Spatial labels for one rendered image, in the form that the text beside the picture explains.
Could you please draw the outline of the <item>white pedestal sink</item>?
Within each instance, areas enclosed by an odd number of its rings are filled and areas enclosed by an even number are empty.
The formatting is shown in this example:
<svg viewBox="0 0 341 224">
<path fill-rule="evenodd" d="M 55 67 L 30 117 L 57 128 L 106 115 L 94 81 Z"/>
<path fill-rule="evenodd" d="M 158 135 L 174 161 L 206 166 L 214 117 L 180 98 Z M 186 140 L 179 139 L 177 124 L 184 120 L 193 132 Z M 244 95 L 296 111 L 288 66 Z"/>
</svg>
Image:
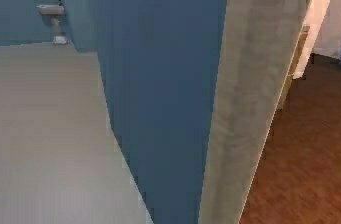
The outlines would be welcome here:
<svg viewBox="0 0 341 224">
<path fill-rule="evenodd" d="M 40 4 L 37 9 L 41 16 L 50 17 L 53 34 L 52 42 L 55 45 L 66 45 L 68 40 L 62 32 L 59 20 L 59 17 L 65 14 L 63 4 Z"/>
</svg>

